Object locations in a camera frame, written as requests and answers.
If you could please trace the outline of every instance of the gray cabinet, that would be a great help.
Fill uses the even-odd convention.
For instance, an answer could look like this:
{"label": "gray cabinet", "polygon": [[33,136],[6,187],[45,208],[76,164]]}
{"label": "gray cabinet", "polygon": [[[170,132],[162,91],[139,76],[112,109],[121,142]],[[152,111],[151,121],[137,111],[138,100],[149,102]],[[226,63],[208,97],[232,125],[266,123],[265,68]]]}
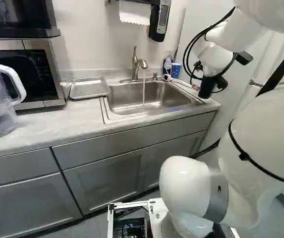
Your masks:
{"label": "gray cabinet", "polygon": [[60,173],[0,186],[0,238],[12,238],[80,218]]}
{"label": "gray cabinet", "polygon": [[64,171],[84,214],[157,185],[162,163],[170,156],[197,151],[204,132]]}
{"label": "gray cabinet", "polygon": [[150,147],[144,176],[144,190],[158,185],[163,162],[174,155],[190,156],[194,154],[202,142],[205,132],[184,136]]}
{"label": "gray cabinet", "polygon": [[63,170],[206,130],[215,112],[53,147]]}
{"label": "gray cabinet", "polygon": [[64,171],[83,214],[138,193],[148,148]]}
{"label": "gray cabinet", "polygon": [[0,157],[0,184],[58,172],[49,148]]}

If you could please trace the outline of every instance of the faucet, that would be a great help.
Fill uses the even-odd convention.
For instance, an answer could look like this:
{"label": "faucet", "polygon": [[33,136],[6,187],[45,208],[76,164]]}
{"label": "faucet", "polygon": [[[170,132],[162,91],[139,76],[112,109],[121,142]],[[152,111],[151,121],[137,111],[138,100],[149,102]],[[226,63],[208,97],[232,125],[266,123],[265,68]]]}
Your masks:
{"label": "faucet", "polygon": [[148,65],[144,59],[138,59],[136,56],[137,46],[134,46],[134,54],[132,58],[132,80],[138,80],[138,70],[140,68],[147,69]]}

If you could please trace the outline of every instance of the stainless steel sink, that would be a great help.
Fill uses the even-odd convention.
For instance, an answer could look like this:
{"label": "stainless steel sink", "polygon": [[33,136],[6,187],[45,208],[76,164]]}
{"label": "stainless steel sink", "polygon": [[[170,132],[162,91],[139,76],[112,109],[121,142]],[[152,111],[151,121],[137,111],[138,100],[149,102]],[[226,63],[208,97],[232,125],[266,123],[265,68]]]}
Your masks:
{"label": "stainless steel sink", "polygon": [[118,115],[174,110],[175,107],[192,103],[189,97],[162,81],[145,83],[144,101],[143,83],[118,84],[110,86],[110,89],[109,106],[111,111]]}
{"label": "stainless steel sink", "polygon": [[176,113],[179,111],[200,111],[206,103],[195,98],[174,83],[161,79],[145,82],[143,101],[143,82],[120,83],[109,81],[111,93],[100,98],[105,123],[113,123],[142,117]]}

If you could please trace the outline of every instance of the running water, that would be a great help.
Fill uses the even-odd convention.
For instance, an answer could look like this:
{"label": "running water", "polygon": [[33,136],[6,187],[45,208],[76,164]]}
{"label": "running water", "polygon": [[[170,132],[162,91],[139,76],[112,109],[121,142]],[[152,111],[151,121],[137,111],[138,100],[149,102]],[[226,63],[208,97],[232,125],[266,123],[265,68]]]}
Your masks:
{"label": "running water", "polygon": [[144,71],[144,77],[143,77],[143,105],[145,104],[145,71]]}

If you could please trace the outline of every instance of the blue cup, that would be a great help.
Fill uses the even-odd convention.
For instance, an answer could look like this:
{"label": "blue cup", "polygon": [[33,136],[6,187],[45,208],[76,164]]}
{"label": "blue cup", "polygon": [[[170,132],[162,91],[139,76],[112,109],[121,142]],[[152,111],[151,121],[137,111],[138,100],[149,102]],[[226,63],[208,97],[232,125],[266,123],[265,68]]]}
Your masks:
{"label": "blue cup", "polygon": [[171,64],[171,77],[178,79],[178,75],[181,70],[181,64],[180,63],[172,63]]}

